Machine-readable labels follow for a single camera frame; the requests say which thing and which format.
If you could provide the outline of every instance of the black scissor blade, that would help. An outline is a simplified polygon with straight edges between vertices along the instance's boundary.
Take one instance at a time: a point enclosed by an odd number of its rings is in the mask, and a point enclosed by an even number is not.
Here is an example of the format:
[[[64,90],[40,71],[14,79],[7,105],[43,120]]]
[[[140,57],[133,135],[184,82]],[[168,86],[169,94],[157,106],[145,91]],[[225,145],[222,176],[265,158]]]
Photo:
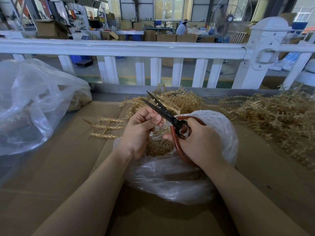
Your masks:
[[[162,109],[163,111],[165,111],[165,113],[167,113],[169,116],[172,116],[166,107],[164,107],[164,105],[151,93],[149,93],[147,91],[148,95],[153,99],[153,101],[159,106],[160,109]]]
[[[150,103],[149,101],[142,99],[150,108],[152,108],[154,111],[156,111],[159,115],[161,115],[162,118],[169,121],[171,124],[174,125],[174,119],[176,119],[174,116],[170,116],[168,112],[165,112],[163,109],[160,109],[158,106]]]

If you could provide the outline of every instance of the green floor stripe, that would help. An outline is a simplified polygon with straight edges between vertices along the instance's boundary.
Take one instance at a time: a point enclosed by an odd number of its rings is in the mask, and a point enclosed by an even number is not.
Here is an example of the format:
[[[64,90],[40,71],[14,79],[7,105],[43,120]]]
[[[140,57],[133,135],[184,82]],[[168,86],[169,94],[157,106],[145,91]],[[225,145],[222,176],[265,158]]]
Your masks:
[[[78,76],[81,79],[84,79],[88,83],[102,83],[102,79],[97,76]],[[119,78],[119,84],[121,85],[137,85],[136,78]],[[203,82],[203,88],[207,87],[208,80],[205,80]],[[161,84],[165,84],[165,86],[172,86],[172,79],[171,78],[163,78],[161,79]],[[191,87],[192,86],[192,80],[191,79],[182,79],[180,84],[183,87]],[[145,79],[145,85],[150,86],[151,85],[151,79]],[[233,81],[218,81],[216,88],[225,88],[230,89],[232,88]]]

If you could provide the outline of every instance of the red scissor handle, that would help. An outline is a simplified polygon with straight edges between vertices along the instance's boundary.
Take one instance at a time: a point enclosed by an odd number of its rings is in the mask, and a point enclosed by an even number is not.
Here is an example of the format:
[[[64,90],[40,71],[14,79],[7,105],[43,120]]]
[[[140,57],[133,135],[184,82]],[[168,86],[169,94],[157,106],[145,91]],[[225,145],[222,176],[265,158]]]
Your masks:
[[[194,118],[201,125],[207,126],[201,119],[199,119],[197,117],[194,117],[194,116],[178,116],[177,117],[178,120],[187,120],[188,118]],[[188,163],[189,165],[191,165],[193,167],[198,167],[193,161],[191,161],[190,159],[187,158],[186,154],[184,153],[183,149],[181,148],[181,146],[179,144],[179,141],[178,141],[178,136],[177,136],[177,134],[175,132],[175,127],[174,126],[171,126],[171,132],[172,132],[172,137],[173,137],[173,140],[174,140],[174,144],[175,144],[176,150],[178,151],[180,158],[184,162]]]

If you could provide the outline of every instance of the scissors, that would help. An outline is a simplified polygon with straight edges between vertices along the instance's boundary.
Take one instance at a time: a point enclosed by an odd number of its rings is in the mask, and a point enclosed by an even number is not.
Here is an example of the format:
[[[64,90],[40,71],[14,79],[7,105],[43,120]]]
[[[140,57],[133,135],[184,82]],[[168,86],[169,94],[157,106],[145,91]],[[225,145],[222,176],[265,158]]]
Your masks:
[[[181,133],[181,130],[184,126],[186,126],[185,128],[187,128],[188,131],[188,135],[191,133],[191,128],[188,126],[188,123],[186,121],[186,119],[188,118],[194,118],[196,119],[201,125],[206,126],[206,124],[199,118],[194,117],[194,116],[177,116],[174,117],[173,114],[171,114],[166,107],[164,107],[164,105],[151,93],[149,93],[147,91],[148,95],[153,99],[153,101],[157,104],[154,105],[152,103],[150,103],[149,101],[142,99],[149,107],[151,107],[154,111],[156,111],[159,115],[161,115],[161,117],[163,117],[165,120],[169,121],[172,126],[171,128],[171,133],[172,133],[172,137],[174,140],[174,144],[175,144],[175,148],[179,153],[180,158],[188,163],[191,166],[194,167],[198,167],[195,163],[193,163],[188,156],[184,153],[184,151],[182,150],[178,138],[181,139],[186,139],[186,137]]]

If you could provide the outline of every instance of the factory floor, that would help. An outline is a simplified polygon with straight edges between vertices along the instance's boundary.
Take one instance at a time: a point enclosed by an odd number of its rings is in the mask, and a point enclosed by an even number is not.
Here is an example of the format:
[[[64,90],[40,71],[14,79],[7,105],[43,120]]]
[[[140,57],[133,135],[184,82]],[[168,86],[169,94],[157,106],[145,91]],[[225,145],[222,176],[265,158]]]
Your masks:
[[[0,61],[5,59],[12,59],[12,55],[9,54],[0,54]],[[49,56],[49,55],[34,55],[34,58],[39,59],[52,67],[55,67],[59,70],[62,70],[61,63],[57,56]],[[219,77],[217,88],[231,88],[233,85],[233,80],[236,76],[236,72],[238,70],[239,64],[241,60],[229,60],[229,64],[223,64],[221,72],[222,74]],[[191,87],[192,79],[195,72],[196,60],[194,62],[186,62],[183,63],[182,69],[182,78],[181,85],[183,87]],[[212,59],[209,59],[207,72],[205,74],[205,79],[203,83],[203,87],[207,86],[208,77],[210,74],[212,66]],[[117,73],[119,77],[119,83],[122,85],[136,85],[136,67],[135,61],[132,57],[124,57],[122,59],[116,59],[116,67]],[[100,70],[98,67],[97,61],[93,62],[93,65],[80,68],[74,65],[76,75],[89,83],[101,83],[102,79],[100,77]],[[171,86],[172,83],[172,71],[173,67],[162,66],[161,70],[161,83],[166,86]],[[269,70],[266,76],[286,76],[286,71],[272,71]],[[146,85],[151,85],[150,82],[150,58],[145,58],[145,83]]]

